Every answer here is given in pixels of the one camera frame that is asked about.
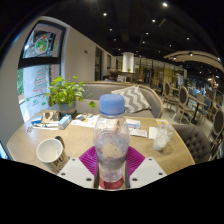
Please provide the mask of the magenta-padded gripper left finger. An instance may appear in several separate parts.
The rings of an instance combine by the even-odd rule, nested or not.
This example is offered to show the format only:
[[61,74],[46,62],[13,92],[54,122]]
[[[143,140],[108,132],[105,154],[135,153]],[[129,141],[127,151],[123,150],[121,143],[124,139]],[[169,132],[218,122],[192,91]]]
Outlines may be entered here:
[[84,188],[97,188],[99,173],[95,147],[89,148],[79,158],[71,157],[58,176]]

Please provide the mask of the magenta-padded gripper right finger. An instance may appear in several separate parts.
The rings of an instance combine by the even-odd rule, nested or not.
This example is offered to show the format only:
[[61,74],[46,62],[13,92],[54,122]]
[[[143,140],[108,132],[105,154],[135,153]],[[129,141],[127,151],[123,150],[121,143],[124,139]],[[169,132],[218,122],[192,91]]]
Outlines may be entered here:
[[154,158],[144,157],[136,149],[128,148],[125,166],[125,186],[127,189],[143,187],[165,176],[165,171]]

